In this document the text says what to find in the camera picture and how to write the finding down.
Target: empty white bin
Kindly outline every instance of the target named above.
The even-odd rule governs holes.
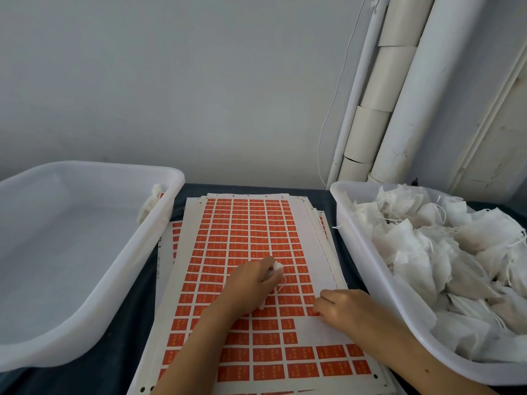
[[[173,168],[77,161],[0,182],[0,371],[61,365],[96,344],[183,183]],[[164,196],[138,225],[155,184]]]
[[[370,295],[394,314],[404,320],[419,342],[441,363],[459,374],[487,385],[527,384],[527,363],[477,363],[444,347],[425,328],[415,313],[411,301],[406,298],[404,289],[399,288],[392,273],[375,249],[372,241],[362,232],[351,216],[350,206],[357,203],[372,202],[379,188],[393,190],[396,184],[335,182],[330,191],[337,201],[337,225],[339,233],[362,277]],[[432,202],[446,195],[427,188]]]

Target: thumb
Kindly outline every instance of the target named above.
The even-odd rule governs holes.
[[[282,281],[282,278],[284,277],[284,270],[278,269],[275,270],[271,277],[269,277],[266,281],[262,281],[261,285],[266,291],[266,294],[269,294],[271,291],[273,291],[274,287],[280,284]]]

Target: white wire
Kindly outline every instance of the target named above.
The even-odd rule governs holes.
[[[360,13],[362,12],[362,8],[363,8],[365,2],[366,2],[366,0],[363,0],[362,4],[360,5],[359,13],[357,15],[357,20],[355,20],[355,25],[353,26],[352,36],[349,38],[348,48],[346,48],[346,56],[344,58],[344,66],[342,66],[342,72],[340,72],[340,76],[338,77],[337,90],[335,91],[335,95],[333,97],[333,101],[331,101],[331,105],[329,106],[329,111],[328,111],[328,114],[326,115],[326,119],[324,119],[324,123],[322,123],[322,127],[320,128],[320,136],[318,137],[318,148],[317,148],[318,177],[320,178],[320,181],[322,181],[322,184],[324,185],[324,187],[327,187],[327,185],[324,182],[324,179],[322,179],[322,174],[320,173],[320,143],[322,142],[322,132],[324,131],[324,126],[326,126],[326,121],[329,118],[329,113],[331,112],[331,109],[333,108],[333,104],[335,103],[335,99],[337,98],[337,93],[338,93],[338,87],[340,85],[340,80],[342,79],[342,74],[344,73],[344,69],[346,68],[346,60],[348,59],[349,45],[352,43],[353,35],[355,34],[355,29],[357,28],[357,24],[359,23]]]

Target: dark blue cloth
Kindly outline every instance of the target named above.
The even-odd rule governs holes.
[[[336,225],[336,204],[329,191],[206,184],[183,186],[174,202],[172,220],[183,218],[187,197],[200,197],[207,193],[289,193],[306,196],[313,207],[326,213],[330,226]],[[365,290],[338,231],[330,228],[330,232],[348,287]],[[126,394],[153,324],[156,266],[157,247],[152,251],[103,337],[92,349],[65,365],[52,368],[23,368],[2,373],[0,395]],[[399,382],[408,395],[416,393],[403,380],[399,379]],[[508,392],[504,388],[499,388],[498,391]]]

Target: person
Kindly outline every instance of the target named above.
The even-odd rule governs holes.
[[[280,284],[283,270],[266,277],[274,259],[236,267],[218,298],[161,377],[153,395],[209,395],[221,350],[234,321],[251,313]],[[361,290],[323,290],[313,309],[328,325],[343,332],[422,395],[496,394],[486,385],[451,371],[434,358],[406,325]]]

